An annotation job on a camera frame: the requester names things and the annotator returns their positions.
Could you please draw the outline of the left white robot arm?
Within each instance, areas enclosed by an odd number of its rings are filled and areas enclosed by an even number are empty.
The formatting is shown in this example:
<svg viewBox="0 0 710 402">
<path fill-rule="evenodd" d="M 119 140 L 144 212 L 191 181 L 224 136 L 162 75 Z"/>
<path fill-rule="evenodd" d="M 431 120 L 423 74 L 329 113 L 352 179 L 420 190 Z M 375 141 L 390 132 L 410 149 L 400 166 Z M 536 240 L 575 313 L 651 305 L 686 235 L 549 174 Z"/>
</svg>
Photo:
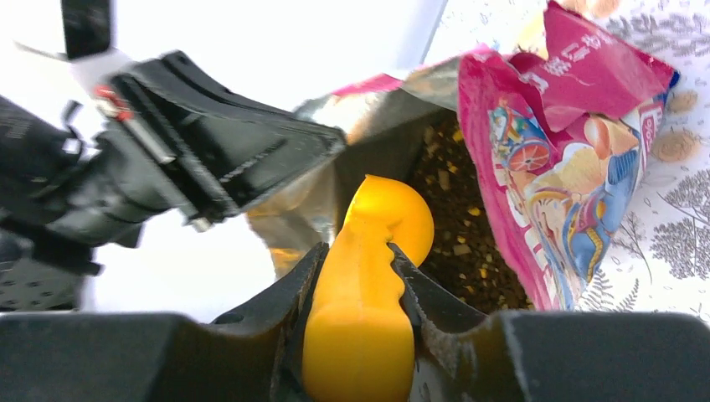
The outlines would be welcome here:
<svg viewBox="0 0 710 402">
<path fill-rule="evenodd" d="M 94 276 L 96 248 L 137 246 L 142 226 L 171 209 L 204 232 L 262 204 L 346 146 L 336 127 L 235 94 L 183 52 L 130 63 L 92 90 L 105 118 L 98 152 L 1 100 L 1 308 L 64 304 L 63 271 Z"/>
</svg>

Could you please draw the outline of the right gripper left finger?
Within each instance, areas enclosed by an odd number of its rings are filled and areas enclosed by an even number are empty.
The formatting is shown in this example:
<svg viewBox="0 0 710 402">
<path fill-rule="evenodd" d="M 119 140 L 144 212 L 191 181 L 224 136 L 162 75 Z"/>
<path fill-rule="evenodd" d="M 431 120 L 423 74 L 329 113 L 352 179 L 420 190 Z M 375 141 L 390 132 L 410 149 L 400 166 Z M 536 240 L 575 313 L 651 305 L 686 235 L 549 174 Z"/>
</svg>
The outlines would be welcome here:
<svg viewBox="0 0 710 402">
<path fill-rule="evenodd" d="M 314 245 L 274 284 L 213 320 L 239 339 L 236 388 L 247 401 L 310 401 L 301 374 L 306 319 L 329 245 Z"/>
</svg>

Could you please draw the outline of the floral table mat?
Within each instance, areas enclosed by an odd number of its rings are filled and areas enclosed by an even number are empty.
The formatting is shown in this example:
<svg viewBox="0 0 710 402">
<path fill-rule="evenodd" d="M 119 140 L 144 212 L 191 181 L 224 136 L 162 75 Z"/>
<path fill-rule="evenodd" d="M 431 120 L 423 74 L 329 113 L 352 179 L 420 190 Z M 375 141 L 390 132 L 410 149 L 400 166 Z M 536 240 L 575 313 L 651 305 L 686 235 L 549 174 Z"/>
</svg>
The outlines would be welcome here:
<svg viewBox="0 0 710 402">
<path fill-rule="evenodd" d="M 708 320 L 708 2 L 552 1 L 513 49 L 406 87 L 457 113 L 496 249 L 536 308 Z"/>
</svg>

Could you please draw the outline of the orange plastic scoop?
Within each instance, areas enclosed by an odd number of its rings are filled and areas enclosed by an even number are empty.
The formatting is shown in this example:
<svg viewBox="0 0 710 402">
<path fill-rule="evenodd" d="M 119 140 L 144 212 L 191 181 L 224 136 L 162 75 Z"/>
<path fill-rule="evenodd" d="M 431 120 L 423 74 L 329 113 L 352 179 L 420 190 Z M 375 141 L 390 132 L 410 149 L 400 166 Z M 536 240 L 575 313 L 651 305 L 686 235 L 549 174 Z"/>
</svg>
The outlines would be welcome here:
<svg viewBox="0 0 710 402">
<path fill-rule="evenodd" d="M 405 401 L 414 376 L 414 331 L 400 305 L 397 245 L 420 266 L 434 221 L 409 185 L 368 175 L 348 207 L 314 290 L 302 378 L 315 401 Z"/>
</svg>

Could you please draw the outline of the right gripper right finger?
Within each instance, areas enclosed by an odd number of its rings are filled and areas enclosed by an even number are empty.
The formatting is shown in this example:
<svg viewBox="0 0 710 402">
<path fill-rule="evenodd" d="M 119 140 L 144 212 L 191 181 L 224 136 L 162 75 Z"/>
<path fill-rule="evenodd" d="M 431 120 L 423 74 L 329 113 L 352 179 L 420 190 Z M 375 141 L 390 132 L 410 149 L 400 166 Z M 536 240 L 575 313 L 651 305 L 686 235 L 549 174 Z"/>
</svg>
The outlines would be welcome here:
<svg viewBox="0 0 710 402">
<path fill-rule="evenodd" d="M 414 328 L 410 401 L 498 401 L 500 326 L 422 273 L 395 244 L 392 268 Z"/>
</svg>

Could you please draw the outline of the pink pet food bag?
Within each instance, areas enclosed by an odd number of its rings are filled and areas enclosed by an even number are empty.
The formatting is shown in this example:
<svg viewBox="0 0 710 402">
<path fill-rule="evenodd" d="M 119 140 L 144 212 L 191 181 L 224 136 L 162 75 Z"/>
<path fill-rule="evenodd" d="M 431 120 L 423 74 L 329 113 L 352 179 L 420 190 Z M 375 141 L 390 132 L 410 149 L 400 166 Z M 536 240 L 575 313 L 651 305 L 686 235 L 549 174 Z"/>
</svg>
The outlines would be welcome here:
<svg viewBox="0 0 710 402">
<path fill-rule="evenodd" d="M 666 93 L 663 61 L 552 1 L 510 54 L 480 47 L 306 103 L 347 150 L 250 212 L 284 276 L 383 199 L 394 242 L 464 301 L 573 309 L 630 230 Z"/>
</svg>

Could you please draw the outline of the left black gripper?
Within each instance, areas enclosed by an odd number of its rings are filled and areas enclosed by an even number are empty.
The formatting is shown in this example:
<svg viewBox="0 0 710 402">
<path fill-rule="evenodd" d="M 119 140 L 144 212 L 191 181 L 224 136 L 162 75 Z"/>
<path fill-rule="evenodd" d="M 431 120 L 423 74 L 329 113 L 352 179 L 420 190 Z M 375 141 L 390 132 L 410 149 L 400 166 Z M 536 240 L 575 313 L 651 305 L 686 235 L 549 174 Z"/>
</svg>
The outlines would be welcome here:
<svg viewBox="0 0 710 402">
<path fill-rule="evenodd" d="M 109 116 L 146 155 L 160 192 L 192 224 L 260 204 L 342 152 L 342 130 L 238 95 L 185 53 L 129 64 L 108 80 Z M 97 138 L 87 156 L 69 102 L 56 127 L 1 102 L 1 224 L 97 247 L 136 248 L 145 221 L 170 205 L 140 153 Z"/>
</svg>

